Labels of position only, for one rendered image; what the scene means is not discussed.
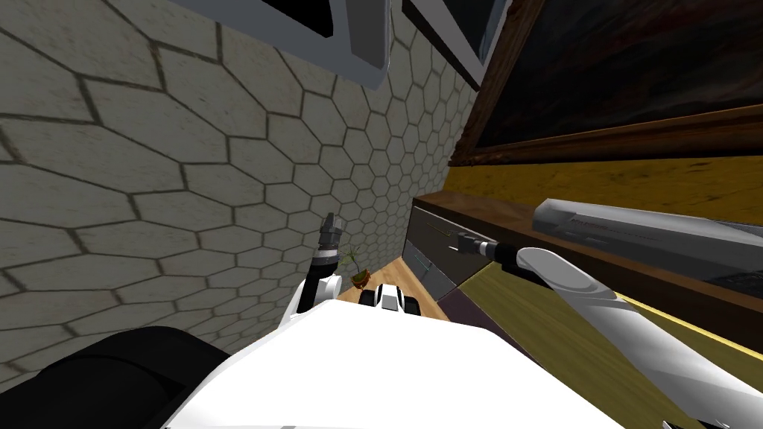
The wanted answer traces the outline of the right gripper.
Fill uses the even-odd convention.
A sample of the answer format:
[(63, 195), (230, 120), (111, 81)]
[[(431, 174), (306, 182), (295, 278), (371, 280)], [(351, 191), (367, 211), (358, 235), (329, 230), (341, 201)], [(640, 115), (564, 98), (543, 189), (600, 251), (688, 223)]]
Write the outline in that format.
[(457, 237), (457, 251), (466, 254), (479, 254), (486, 258), (495, 258), (495, 241), (484, 241), (469, 235), (459, 235)]

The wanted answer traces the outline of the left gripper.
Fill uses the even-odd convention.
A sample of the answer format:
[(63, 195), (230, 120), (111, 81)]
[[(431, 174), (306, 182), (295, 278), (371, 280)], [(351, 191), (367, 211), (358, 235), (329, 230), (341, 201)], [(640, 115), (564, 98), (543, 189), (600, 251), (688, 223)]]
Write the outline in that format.
[(343, 231), (343, 221), (328, 213), (319, 236), (319, 253), (337, 253)]

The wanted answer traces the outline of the grey drawer front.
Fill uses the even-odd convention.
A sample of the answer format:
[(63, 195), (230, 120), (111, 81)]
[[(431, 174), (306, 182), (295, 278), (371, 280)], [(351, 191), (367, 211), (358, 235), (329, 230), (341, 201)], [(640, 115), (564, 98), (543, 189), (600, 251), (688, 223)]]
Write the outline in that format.
[(490, 263), (480, 254), (459, 253), (460, 233), (485, 239), (471, 229), (426, 210), (418, 207), (411, 210), (402, 258), (435, 301)]

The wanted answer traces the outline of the small potted green plant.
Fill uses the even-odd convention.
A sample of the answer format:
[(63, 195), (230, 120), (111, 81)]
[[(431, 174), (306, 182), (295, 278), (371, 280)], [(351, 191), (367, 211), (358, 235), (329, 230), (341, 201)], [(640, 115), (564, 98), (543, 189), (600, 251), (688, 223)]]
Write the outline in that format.
[(340, 265), (355, 268), (355, 273), (350, 276), (352, 285), (359, 290), (364, 289), (370, 281), (370, 271), (368, 269), (360, 268), (359, 251), (357, 246), (348, 244), (344, 250), (340, 251), (340, 254)]

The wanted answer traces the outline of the grey flat box device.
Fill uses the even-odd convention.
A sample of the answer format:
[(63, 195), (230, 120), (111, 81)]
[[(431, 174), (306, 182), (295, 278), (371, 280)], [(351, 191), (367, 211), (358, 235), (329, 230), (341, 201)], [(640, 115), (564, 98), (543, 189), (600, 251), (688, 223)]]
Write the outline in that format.
[(545, 200), (534, 231), (705, 282), (763, 275), (763, 226)]

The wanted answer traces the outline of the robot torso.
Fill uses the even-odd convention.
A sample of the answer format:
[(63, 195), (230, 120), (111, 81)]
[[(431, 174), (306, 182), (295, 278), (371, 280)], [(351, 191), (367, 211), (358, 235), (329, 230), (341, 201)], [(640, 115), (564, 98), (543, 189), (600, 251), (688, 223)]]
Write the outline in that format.
[(330, 299), (227, 358), (167, 429), (624, 429), (498, 335)]

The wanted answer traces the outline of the grey framed window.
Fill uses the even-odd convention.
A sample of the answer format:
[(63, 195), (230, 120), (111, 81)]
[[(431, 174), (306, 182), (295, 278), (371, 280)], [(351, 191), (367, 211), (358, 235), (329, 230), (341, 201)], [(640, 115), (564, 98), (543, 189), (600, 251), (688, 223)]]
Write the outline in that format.
[(377, 90), (390, 56), (390, 0), (170, 0)]
[(402, 12), (476, 92), (513, 0), (402, 0)]

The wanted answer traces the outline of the brown wooden cabinet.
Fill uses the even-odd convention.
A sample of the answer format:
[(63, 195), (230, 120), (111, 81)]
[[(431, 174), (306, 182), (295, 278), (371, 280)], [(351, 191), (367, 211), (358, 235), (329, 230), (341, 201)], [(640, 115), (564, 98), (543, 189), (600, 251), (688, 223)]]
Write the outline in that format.
[[(763, 392), (763, 294), (737, 282), (709, 284), (608, 255), (531, 228), (533, 209), (450, 191), (413, 199), (413, 207), (515, 247), (560, 254), (713, 364)], [(489, 263), (438, 305), (454, 322), (491, 330), (519, 348), (624, 429), (659, 429), (663, 421), (703, 429), (640, 375), (552, 290)]]

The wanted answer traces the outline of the dark painting in wooden frame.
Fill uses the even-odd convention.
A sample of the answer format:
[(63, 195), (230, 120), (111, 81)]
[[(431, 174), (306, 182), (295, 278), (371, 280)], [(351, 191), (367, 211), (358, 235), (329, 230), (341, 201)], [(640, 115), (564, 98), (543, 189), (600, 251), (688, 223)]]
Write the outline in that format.
[(513, 0), (453, 166), (763, 156), (763, 0)]

